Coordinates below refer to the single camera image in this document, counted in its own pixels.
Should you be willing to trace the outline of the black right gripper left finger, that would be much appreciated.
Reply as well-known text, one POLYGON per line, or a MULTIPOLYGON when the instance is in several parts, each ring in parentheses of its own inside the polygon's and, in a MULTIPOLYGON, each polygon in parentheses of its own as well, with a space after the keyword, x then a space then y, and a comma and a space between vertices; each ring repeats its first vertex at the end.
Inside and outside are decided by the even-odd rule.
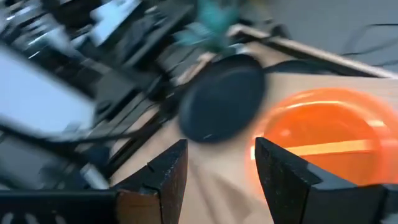
POLYGON ((122 224, 177 224, 187 181, 187 140, 181 139, 115 185, 122 224))

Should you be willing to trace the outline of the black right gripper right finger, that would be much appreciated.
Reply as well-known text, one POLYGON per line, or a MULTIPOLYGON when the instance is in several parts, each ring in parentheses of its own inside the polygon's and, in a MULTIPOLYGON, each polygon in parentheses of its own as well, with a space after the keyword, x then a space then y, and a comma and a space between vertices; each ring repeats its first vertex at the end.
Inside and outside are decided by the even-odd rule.
POLYGON ((360 187, 256 138, 259 180, 275 223, 367 224, 382 218, 382 185, 360 187))

